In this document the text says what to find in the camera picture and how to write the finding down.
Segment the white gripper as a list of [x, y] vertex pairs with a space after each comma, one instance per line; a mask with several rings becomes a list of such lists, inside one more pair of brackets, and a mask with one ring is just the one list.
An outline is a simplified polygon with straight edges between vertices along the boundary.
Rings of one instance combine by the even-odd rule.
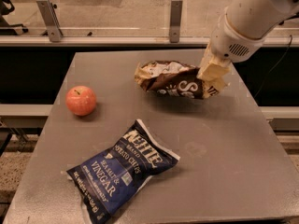
[[211, 34], [199, 65], [197, 77], [203, 81], [203, 97], [220, 93], [227, 84], [223, 76], [231, 62], [244, 62], [263, 44], [267, 21], [260, 12], [234, 13], [225, 11]]

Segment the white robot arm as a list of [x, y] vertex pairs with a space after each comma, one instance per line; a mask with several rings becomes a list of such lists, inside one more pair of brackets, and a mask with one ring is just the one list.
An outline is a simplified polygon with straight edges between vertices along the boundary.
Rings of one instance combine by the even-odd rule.
[[220, 15], [202, 58], [197, 77], [208, 98], [226, 86], [231, 63], [244, 62], [281, 22], [294, 16], [299, 0], [233, 0]]

